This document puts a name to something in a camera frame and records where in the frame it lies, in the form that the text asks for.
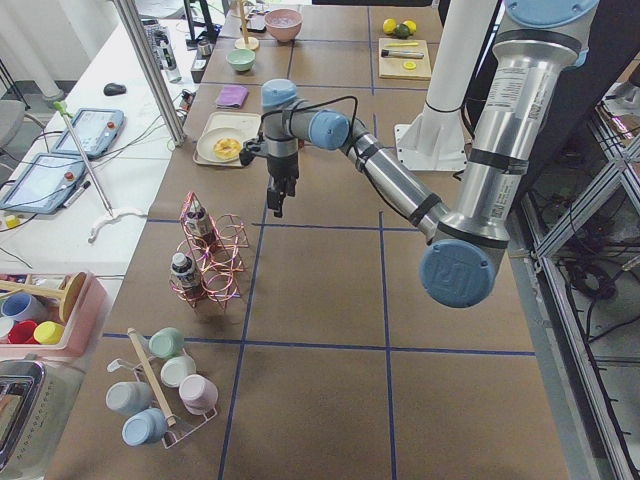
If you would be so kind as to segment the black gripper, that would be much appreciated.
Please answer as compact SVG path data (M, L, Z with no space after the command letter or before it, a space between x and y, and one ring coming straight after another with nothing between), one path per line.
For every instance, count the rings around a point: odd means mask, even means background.
M283 216L283 204L287 197L296 196L299 178L298 154L286 157L268 156L268 173L271 183L267 188L267 207L276 218Z

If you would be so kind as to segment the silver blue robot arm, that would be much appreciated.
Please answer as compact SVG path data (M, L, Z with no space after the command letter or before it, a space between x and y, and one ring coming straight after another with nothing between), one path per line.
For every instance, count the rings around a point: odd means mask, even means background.
M509 236L505 220L560 74L588 52L594 1L508 1L493 52L497 70L462 180L448 208L386 151L356 118L301 100L296 85L273 79L261 89L262 131L241 158L264 157L267 203L280 214L295 192L298 145L343 152L401 216L427 238L419 275L437 302L466 308L492 291Z

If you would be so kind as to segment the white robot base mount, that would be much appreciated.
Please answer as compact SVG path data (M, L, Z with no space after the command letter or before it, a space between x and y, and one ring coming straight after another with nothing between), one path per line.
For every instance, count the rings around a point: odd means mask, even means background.
M421 113L394 126L398 160L411 171L458 171L466 166L460 114Z

